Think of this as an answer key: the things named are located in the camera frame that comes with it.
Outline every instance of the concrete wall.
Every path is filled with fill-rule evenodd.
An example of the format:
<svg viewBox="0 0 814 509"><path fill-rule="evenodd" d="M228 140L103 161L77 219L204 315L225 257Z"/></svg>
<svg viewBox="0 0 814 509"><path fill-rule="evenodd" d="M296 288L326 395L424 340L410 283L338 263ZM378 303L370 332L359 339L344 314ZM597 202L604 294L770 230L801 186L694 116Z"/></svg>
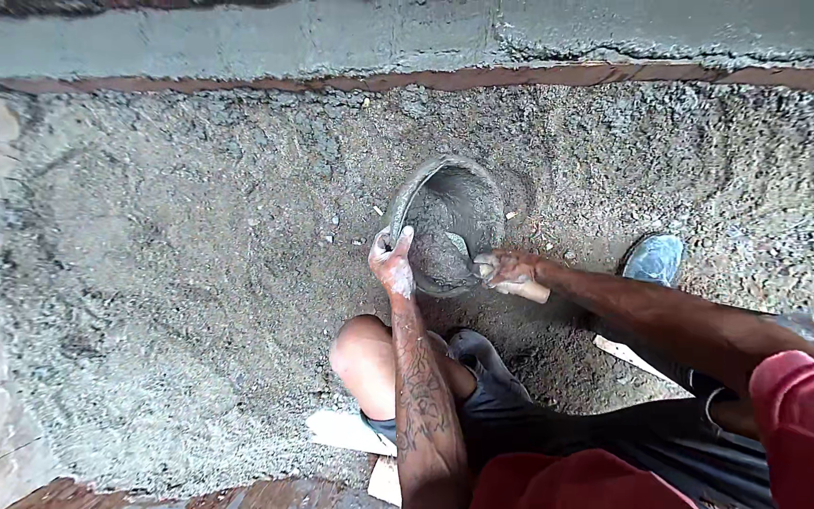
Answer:
<svg viewBox="0 0 814 509"><path fill-rule="evenodd" d="M300 0L0 17L0 77L303 79L642 59L814 66L814 1Z"/></svg>

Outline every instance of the knee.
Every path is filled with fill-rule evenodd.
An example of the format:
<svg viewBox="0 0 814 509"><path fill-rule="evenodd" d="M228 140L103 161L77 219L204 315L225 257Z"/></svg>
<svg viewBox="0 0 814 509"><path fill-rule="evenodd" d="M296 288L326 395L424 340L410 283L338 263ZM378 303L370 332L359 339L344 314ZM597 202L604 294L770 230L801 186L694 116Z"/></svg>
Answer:
<svg viewBox="0 0 814 509"><path fill-rule="evenodd" d="M371 314L360 314L346 321L328 353L332 370L339 376L348 366L364 358L377 341L390 341L388 327Z"/></svg>

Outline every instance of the concrete floor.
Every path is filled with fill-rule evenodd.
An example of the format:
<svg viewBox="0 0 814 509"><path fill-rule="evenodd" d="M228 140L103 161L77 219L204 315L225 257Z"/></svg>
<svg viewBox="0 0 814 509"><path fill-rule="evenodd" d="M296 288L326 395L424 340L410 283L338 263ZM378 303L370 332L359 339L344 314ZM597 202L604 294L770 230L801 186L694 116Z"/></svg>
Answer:
<svg viewBox="0 0 814 509"><path fill-rule="evenodd" d="M12 95L3 308L20 398L62 467L187 496L278 476L366 480L310 445L355 410L326 361L407 171L438 153L502 182L511 246L611 271L679 234L685 290L814 305L814 93L680 83L435 92ZM326 237L332 236L332 242ZM421 299L487 334L543 404L593 413L679 394L596 350L560 300Z"/></svg>

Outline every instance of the tattooed arm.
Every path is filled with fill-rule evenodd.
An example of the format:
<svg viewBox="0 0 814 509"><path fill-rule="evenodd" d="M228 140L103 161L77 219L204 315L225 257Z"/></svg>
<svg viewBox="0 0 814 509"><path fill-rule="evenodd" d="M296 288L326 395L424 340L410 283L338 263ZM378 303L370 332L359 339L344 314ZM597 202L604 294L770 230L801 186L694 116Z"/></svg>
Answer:
<svg viewBox="0 0 814 509"><path fill-rule="evenodd" d="M375 237L369 265L391 300L402 506L466 507L470 499L467 451L454 399L436 364L413 295L413 273L407 261L413 228L404 227L393 250L389 237L387 229Z"/></svg>

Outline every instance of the bucket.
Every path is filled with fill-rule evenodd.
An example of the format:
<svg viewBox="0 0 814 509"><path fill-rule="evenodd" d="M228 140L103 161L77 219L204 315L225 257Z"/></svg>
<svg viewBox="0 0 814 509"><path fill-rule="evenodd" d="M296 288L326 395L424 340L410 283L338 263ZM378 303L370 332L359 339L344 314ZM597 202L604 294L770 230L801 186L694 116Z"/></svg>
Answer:
<svg viewBox="0 0 814 509"><path fill-rule="evenodd" d="M410 258L417 288L453 297L479 283L469 272L473 258L503 243L505 202L485 168L463 156L443 155L413 171L391 198L384 221L393 239L403 226L416 231ZM465 249L458 247L461 239ZM463 267L457 266L460 260Z"/></svg>

